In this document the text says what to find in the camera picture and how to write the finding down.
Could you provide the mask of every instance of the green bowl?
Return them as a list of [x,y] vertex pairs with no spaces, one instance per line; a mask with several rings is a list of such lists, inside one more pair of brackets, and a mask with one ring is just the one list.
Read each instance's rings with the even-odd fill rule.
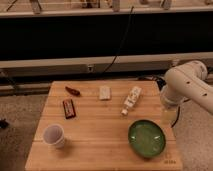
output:
[[166,145],[162,129],[149,120],[134,122],[129,128],[128,139],[134,151],[145,158],[159,155]]

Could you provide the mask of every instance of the cable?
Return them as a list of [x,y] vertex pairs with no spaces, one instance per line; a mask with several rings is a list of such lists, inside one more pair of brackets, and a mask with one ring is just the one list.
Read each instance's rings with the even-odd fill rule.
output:
[[121,49],[122,49],[124,43],[126,42],[126,38],[127,38],[128,33],[129,33],[129,28],[130,28],[130,24],[131,24],[133,9],[134,9],[134,6],[132,6],[132,8],[130,10],[126,31],[124,33],[122,40],[121,40],[121,43],[120,43],[120,46],[119,46],[119,48],[116,52],[116,55],[115,55],[114,59],[112,60],[112,62],[105,68],[105,70],[100,75],[103,75],[105,72],[107,72],[111,68],[111,66],[115,63],[115,60],[119,56]]
[[151,78],[140,76],[140,77],[138,77],[138,80],[156,81],[158,84],[159,90],[161,90],[163,88],[163,86],[166,85],[166,81],[163,78],[161,78],[160,76],[155,76],[155,75],[151,76]]
[[189,101],[190,101],[190,99],[186,99],[186,100],[183,101],[183,103],[186,103],[186,102],[189,102]]
[[213,67],[209,67],[209,68],[208,68],[208,75],[211,74],[212,71],[213,71]]
[[176,118],[175,122],[172,124],[172,128],[176,125],[176,123],[178,122],[179,118],[180,118],[180,106],[178,107],[177,118]]

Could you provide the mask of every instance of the white bottle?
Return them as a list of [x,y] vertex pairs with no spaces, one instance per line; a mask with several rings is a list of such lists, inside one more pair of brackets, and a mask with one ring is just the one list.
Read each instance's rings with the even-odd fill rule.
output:
[[141,94],[141,88],[137,86],[133,87],[133,89],[130,91],[129,95],[127,96],[124,102],[124,108],[121,111],[123,115],[125,116],[128,115],[128,110],[135,105],[140,94]]

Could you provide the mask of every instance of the chocolate bar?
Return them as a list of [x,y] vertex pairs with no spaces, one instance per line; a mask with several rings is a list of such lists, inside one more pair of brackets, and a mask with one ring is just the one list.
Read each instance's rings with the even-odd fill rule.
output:
[[76,116],[75,108],[72,99],[63,101],[64,112],[66,119],[74,118]]

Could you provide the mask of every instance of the black wall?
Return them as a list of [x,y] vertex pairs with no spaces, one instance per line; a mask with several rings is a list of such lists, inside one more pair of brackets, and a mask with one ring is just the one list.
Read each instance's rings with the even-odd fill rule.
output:
[[[128,15],[0,19],[0,59],[116,54]],[[213,51],[213,12],[137,14],[121,55]]]

